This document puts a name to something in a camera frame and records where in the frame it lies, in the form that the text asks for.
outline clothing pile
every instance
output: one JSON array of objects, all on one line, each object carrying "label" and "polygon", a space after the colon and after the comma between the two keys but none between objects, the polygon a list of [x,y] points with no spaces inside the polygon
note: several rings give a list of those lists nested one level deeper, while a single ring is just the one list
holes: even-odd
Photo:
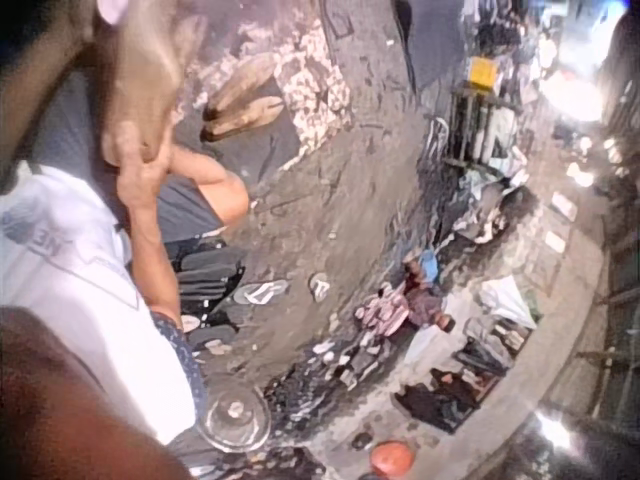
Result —
[{"label": "clothing pile", "polygon": [[404,394],[395,399],[413,418],[433,425],[447,433],[454,433],[467,416],[480,407],[472,384],[459,373],[431,371],[436,383],[434,390],[420,383],[405,387]]},{"label": "clothing pile", "polygon": [[385,282],[376,295],[367,297],[355,313],[362,326],[372,329],[376,335],[393,335],[410,313],[409,304],[403,295],[404,288],[402,283],[394,290],[390,283]]}]

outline orange object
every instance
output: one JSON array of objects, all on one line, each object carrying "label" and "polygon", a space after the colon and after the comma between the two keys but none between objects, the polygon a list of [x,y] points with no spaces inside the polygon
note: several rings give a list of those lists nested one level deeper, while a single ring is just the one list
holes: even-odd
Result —
[{"label": "orange object", "polygon": [[377,473],[387,477],[401,477],[413,465],[415,455],[402,442],[386,442],[371,452],[371,465]]},{"label": "orange object", "polygon": [[491,90],[498,78],[498,65],[483,57],[471,57],[467,61],[467,80],[481,88]]}]

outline orange ball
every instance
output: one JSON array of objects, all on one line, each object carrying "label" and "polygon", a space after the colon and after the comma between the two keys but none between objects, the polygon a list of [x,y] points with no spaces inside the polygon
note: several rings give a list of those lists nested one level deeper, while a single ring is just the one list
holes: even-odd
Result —
[{"label": "orange ball", "polygon": [[374,470],[387,477],[401,477],[413,465],[415,455],[402,442],[386,442],[375,447],[371,452],[371,465]]}]

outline blue cloth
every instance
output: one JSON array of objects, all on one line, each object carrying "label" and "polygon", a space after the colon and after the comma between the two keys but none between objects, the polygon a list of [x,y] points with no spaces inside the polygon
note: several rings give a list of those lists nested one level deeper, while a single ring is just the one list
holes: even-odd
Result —
[{"label": "blue cloth", "polygon": [[422,271],[427,278],[427,282],[435,283],[439,273],[438,259],[436,258],[435,252],[430,248],[426,249],[420,254],[418,262],[420,262],[420,266],[422,267]]},{"label": "blue cloth", "polygon": [[187,343],[184,333],[178,330],[166,315],[151,312],[151,317],[160,334],[167,339],[175,350],[191,387],[196,416],[197,418],[202,418],[207,411],[207,390],[204,387],[200,366],[193,358],[191,346]]}]

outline white t-shirt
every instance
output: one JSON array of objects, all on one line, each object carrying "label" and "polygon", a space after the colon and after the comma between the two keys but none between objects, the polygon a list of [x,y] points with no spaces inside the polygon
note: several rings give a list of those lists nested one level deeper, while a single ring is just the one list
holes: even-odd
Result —
[{"label": "white t-shirt", "polygon": [[115,225],[86,182],[42,167],[0,197],[0,302],[39,317],[117,414],[167,444],[195,423],[193,397],[124,267],[129,241]]}]

